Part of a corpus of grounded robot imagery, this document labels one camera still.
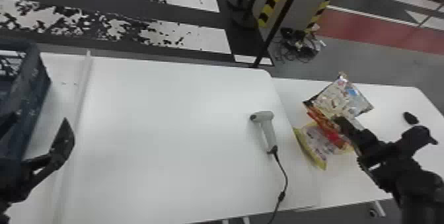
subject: food package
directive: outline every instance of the food package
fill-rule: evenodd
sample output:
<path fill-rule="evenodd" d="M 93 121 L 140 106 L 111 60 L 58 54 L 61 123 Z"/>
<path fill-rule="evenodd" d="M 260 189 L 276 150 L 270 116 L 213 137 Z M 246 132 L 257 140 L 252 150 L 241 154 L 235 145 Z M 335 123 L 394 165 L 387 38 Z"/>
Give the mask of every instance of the food package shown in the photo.
<path fill-rule="evenodd" d="M 335 153 L 338 148 L 329 142 L 316 123 L 308 124 L 301 129 L 293 128 L 293 131 L 297 141 L 313 163 L 322 170 L 326 170 L 327 155 Z"/>
<path fill-rule="evenodd" d="M 307 114 L 322 129 L 324 136 L 344 150 L 348 148 L 350 141 L 339 132 L 340 128 L 332 120 L 343 116 L 356 128 L 361 129 L 360 123 L 355 118 L 373 109 L 370 102 L 344 73 L 340 73 L 338 78 L 319 94 L 304 101 L 304 105 L 308 110 Z"/>

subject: white table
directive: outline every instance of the white table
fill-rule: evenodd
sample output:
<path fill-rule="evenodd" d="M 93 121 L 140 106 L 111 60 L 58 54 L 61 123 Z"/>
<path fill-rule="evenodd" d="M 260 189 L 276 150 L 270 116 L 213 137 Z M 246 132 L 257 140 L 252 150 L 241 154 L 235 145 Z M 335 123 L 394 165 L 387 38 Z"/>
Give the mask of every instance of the white table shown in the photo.
<path fill-rule="evenodd" d="M 309 165 L 262 70 L 95 58 L 56 223 L 194 223 L 273 210 L 283 175 L 257 111 L 274 112 L 290 185 L 318 203 Z"/>
<path fill-rule="evenodd" d="M 300 128 L 311 119 L 306 114 L 302 101 L 319 93 L 329 82 L 273 79 L 291 125 Z M 357 84 L 358 89 L 373 104 L 375 109 L 362 114 L 359 121 L 380 140 L 396 141 L 410 126 L 402 113 L 409 111 L 420 123 L 431 130 L 439 145 L 428 145 L 417 152 L 414 158 L 425 170 L 433 171 L 444 178 L 442 167 L 444 155 L 444 118 L 427 97 L 414 87 Z M 373 181 L 359 169 L 354 153 L 329 156 L 327 170 L 312 167 L 320 204 L 315 208 L 337 207 L 374 200 L 391 198 L 378 189 Z"/>

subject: black cable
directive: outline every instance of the black cable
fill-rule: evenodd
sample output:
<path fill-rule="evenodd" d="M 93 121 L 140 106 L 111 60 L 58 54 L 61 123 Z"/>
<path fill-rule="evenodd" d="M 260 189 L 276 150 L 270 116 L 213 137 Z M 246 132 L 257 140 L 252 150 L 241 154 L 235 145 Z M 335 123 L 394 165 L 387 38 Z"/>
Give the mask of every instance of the black cable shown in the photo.
<path fill-rule="evenodd" d="M 274 156 L 274 159 L 276 160 L 277 164 L 279 165 L 279 168 L 282 171 L 283 177 L 285 178 L 285 186 L 283 187 L 282 192 L 277 197 L 277 203 L 276 203 L 276 206 L 275 206 L 275 208 L 273 210 L 272 217 L 268 221 L 268 224 L 271 224 L 273 222 L 274 217 L 276 216 L 276 213 L 278 212 L 279 206 L 281 205 L 283 199 L 285 198 L 285 193 L 287 192 L 287 188 L 288 188 L 288 175 L 287 175 L 286 171 L 282 167 L 281 161 L 279 160 L 279 156 L 278 156 L 278 151 L 277 150 L 275 150 L 273 152 L 273 156 Z"/>

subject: blue plastic crate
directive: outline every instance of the blue plastic crate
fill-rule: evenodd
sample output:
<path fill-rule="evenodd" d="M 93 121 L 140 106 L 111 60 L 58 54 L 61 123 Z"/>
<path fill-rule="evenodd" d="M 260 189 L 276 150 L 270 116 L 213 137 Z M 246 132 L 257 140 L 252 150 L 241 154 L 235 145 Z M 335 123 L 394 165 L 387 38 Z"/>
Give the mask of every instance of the blue plastic crate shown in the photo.
<path fill-rule="evenodd" d="M 0 157 L 21 160 L 51 80 L 37 45 L 27 40 L 0 38 L 0 66 L 0 116 L 18 116 L 0 139 Z"/>

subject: small black object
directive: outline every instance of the small black object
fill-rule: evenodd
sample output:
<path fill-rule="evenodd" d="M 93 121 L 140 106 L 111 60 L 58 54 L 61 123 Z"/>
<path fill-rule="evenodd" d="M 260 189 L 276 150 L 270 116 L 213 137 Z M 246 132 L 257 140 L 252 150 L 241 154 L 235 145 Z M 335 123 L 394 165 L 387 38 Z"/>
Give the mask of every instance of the small black object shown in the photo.
<path fill-rule="evenodd" d="M 409 112 L 404 112 L 403 115 L 404 115 L 404 120 L 406 120 L 406 122 L 409 123 L 410 125 L 416 125 L 420 122 L 416 116 L 414 116 Z"/>

